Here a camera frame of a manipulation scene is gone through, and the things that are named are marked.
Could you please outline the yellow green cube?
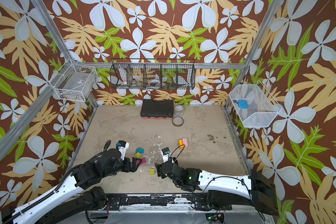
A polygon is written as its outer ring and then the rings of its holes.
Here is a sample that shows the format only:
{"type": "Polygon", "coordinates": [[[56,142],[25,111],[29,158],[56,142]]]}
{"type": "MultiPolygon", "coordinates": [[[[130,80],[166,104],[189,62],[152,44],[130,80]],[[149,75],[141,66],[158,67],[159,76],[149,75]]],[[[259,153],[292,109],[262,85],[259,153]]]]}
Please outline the yellow green cube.
{"type": "Polygon", "coordinates": [[[156,170],[155,170],[155,169],[153,169],[153,168],[149,169],[149,175],[154,176],[155,173],[156,173],[156,170]]]}

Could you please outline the orange cylinder block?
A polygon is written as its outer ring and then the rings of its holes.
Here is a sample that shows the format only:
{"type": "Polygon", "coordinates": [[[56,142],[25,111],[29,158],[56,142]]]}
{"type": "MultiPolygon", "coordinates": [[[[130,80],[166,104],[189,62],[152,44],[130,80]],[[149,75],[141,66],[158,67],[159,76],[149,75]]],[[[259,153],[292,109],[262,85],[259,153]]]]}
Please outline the orange cylinder block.
{"type": "Polygon", "coordinates": [[[179,148],[180,148],[180,149],[183,149],[183,148],[185,147],[184,142],[183,142],[182,139],[179,139],[179,140],[178,140],[178,144],[179,144],[179,148]]]}

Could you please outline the pink rectangular block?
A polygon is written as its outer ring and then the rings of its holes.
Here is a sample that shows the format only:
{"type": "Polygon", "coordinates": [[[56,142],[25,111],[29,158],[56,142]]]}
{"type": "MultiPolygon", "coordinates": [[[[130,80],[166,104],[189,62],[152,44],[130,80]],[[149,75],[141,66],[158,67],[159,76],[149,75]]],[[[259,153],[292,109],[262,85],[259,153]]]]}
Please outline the pink rectangular block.
{"type": "Polygon", "coordinates": [[[187,140],[187,138],[182,138],[182,141],[183,141],[184,147],[185,147],[185,148],[188,148],[189,145],[188,145],[188,140],[187,140]]]}

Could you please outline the small yellow cube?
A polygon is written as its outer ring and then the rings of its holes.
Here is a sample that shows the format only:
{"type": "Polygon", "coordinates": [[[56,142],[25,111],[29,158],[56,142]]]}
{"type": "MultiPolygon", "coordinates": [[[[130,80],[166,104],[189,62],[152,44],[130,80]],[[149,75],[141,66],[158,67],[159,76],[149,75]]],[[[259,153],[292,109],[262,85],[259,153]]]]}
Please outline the small yellow cube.
{"type": "Polygon", "coordinates": [[[135,156],[136,156],[136,158],[140,159],[140,158],[142,157],[142,154],[139,153],[139,152],[137,152],[137,153],[135,154],[135,156]]]}

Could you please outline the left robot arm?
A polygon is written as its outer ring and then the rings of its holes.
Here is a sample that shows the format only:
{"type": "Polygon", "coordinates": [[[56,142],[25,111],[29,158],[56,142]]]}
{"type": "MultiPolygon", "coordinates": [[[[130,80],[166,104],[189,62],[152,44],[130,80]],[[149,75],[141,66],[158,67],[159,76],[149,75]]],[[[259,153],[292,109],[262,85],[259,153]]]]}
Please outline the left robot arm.
{"type": "Polygon", "coordinates": [[[135,172],[142,159],[121,158],[121,152],[111,148],[68,171],[61,182],[33,201],[1,212],[4,224],[36,224],[61,203],[118,172],[135,172]]]}

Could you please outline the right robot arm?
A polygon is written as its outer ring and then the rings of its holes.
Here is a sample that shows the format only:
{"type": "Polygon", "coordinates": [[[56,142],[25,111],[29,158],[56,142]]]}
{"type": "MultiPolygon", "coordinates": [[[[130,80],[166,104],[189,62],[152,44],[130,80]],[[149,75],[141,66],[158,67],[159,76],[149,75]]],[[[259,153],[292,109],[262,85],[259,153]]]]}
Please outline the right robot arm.
{"type": "Polygon", "coordinates": [[[262,174],[219,175],[200,169],[184,169],[171,159],[156,163],[155,167],[159,177],[171,179],[177,188],[206,193],[210,207],[220,209],[234,204],[250,205],[263,214],[279,214],[276,186],[262,174]]]}

